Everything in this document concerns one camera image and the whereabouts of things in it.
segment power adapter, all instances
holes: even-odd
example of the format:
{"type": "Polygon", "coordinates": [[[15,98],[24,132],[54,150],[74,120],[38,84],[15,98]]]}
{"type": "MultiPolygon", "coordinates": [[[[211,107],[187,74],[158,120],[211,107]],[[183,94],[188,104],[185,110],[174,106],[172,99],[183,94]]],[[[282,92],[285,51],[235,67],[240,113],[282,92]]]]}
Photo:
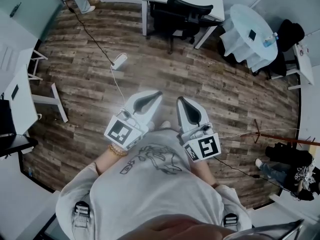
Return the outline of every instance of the power adapter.
{"type": "Polygon", "coordinates": [[[118,70],[127,60],[127,55],[125,53],[121,53],[116,59],[113,61],[113,65],[111,65],[112,70],[118,70]]]}

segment sneaker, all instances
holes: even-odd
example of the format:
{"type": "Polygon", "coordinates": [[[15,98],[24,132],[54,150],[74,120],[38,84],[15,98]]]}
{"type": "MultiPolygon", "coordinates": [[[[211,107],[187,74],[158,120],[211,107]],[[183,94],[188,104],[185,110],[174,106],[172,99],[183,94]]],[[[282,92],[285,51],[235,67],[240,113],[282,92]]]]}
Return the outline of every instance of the sneaker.
{"type": "Polygon", "coordinates": [[[155,123],[152,121],[148,122],[146,126],[148,126],[150,132],[155,130],[155,123]]]}
{"type": "Polygon", "coordinates": [[[260,169],[260,167],[262,166],[262,161],[259,159],[259,158],[257,158],[256,160],[255,160],[255,166],[256,167],[258,167],[259,169],[260,169]]]}
{"type": "Polygon", "coordinates": [[[92,11],[94,11],[96,9],[95,6],[90,6],[89,10],[82,12],[82,14],[87,14],[87,13],[91,13],[92,11]]]}
{"type": "Polygon", "coordinates": [[[171,123],[170,123],[169,121],[164,121],[164,122],[160,125],[159,129],[165,129],[165,128],[170,128],[170,127],[171,127],[171,123]]]}

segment beaded bracelet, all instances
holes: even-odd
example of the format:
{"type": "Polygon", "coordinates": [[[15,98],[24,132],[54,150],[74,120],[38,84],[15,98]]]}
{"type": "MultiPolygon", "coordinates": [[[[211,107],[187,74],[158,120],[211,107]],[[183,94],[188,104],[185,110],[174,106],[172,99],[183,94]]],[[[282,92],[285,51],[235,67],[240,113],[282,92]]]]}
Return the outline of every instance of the beaded bracelet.
{"type": "Polygon", "coordinates": [[[108,146],[110,151],[114,153],[116,156],[125,157],[128,153],[127,151],[123,150],[121,147],[117,146],[116,144],[112,143],[108,146]]]}

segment desk leg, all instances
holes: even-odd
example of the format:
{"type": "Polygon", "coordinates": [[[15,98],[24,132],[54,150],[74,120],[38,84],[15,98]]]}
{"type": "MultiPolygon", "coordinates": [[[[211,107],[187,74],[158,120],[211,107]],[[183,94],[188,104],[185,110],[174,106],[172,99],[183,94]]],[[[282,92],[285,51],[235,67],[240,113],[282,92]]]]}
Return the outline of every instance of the desk leg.
{"type": "MultiPolygon", "coordinates": [[[[295,73],[300,73],[300,71],[298,69],[290,69],[286,72],[286,75],[289,76],[289,75],[292,75],[292,74],[295,74],[295,73]]],[[[278,79],[278,78],[283,78],[282,75],[277,75],[277,76],[272,76],[271,79],[278,79]]]]}
{"type": "Polygon", "coordinates": [[[41,104],[57,105],[59,112],[62,116],[62,119],[66,123],[66,122],[68,122],[68,117],[67,117],[66,112],[64,110],[64,107],[62,106],[62,103],[60,101],[60,97],[58,94],[56,84],[53,83],[51,85],[51,88],[52,88],[54,98],[32,94],[33,102],[34,103],[41,103],[41,104]]]}
{"type": "Polygon", "coordinates": [[[147,35],[148,28],[148,1],[142,0],[142,34],[147,35]]]}
{"type": "Polygon", "coordinates": [[[295,86],[290,86],[290,87],[288,87],[288,90],[294,90],[294,89],[299,89],[299,88],[301,88],[301,84],[299,84],[299,85],[295,85],[295,86]]]}
{"type": "Polygon", "coordinates": [[[216,29],[217,26],[210,26],[205,31],[204,35],[200,38],[200,40],[196,43],[195,49],[199,49],[200,46],[207,40],[207,38],[211,35],[211,33],[216,29]]]}

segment power cord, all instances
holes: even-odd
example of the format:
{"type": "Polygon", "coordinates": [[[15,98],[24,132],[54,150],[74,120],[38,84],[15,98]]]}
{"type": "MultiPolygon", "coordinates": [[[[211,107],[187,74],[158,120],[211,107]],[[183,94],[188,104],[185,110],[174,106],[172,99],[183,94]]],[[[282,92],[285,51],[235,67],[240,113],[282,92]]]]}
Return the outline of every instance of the power cord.
{"type": "MultiPolygon", "coordinates": [[[[113,69],[112,69],[112,66],[114,66],[115,64],[109,59],[107,53],[100,47],[100,45],[99,45],[99,44],[97,43],[97,41],[93,38],[93,36],[92,36],[91,34],[89,34],[89,32],[88,32],[87,29],[86,29],[85,24],[78,18],[78,15],[76,14],[75,10],[68,6],[67,1],[64,1],[64,2],[65,2],[66,7],[68,8],[68,10],[69,10],[71,13],[73,13],[73,14],[75,15],[76,19],[78,20],[78,22],[80,22],[80,23],[82,24],[83,30],[88,34],[89,37],[91,37],[91,39],[95,42],[96,46],[99,47],[99,49],[103,52],[103,54],[106,56],[106,58],[110,61],[110,63],[111,63],[111,65],[110,65],[110,70],[111,70],[111,73],[112,73],[112,76],[113,76],[113,80],[114,80],[114,82],[115,82],[115,84],[116,84],[116,87],[118,88],[119,92],[121,93],[121,96],[122,96],[122,98],[123,98],[123,105],[125,105],[125,104],[126,104],[125,96],[123,95],[123,93],[122,93],[122,91],[121,91],[121,89],[120,89],[120,87],[119,87],[119,85],[118,85],[118,83],[117,83],[117,81],[116,81],[116,77],[115,77],[114,71],[113,71],[113,69]]],[[[118,58],[120,55],[122,55],[122,54],[127,55],[126,53],[120,53],[120,54],[115,58],[115,61],[116,61],[117,58],[118,58]]]]}
{"type": "Polygon", "coordinates": [[[80,22],[80,23],[82,24],[83,30],[88,34],[89,37],[91,37],[91,39],[95,42],[96,46],[99,47],[99,49],[101,50],[101,52],[103,52],[103,54],[106,56],[106,58],[110,61],[111,65],[114,66],[115,64],[109,59],[107,53],[106,53],[104,50],[102,50],[102,48],[101,48],[100,45],[97,43],[97,41],[93,38],[93,36],[92,36],[91,34],[89,34],[89,32],[88,32],[87,29],[86,29],[85,24],[78,18],[78,15],[76,14],[75,10],[69,7],[69,5],[67,4],[67,1],[64,1],[64,2],[65,2],[66,7],[68,7],[68,10],[69,10],[70,12],[72,12],[72,13],[76,16],[76,19],[78,20],[78,22],[80,22]]]}

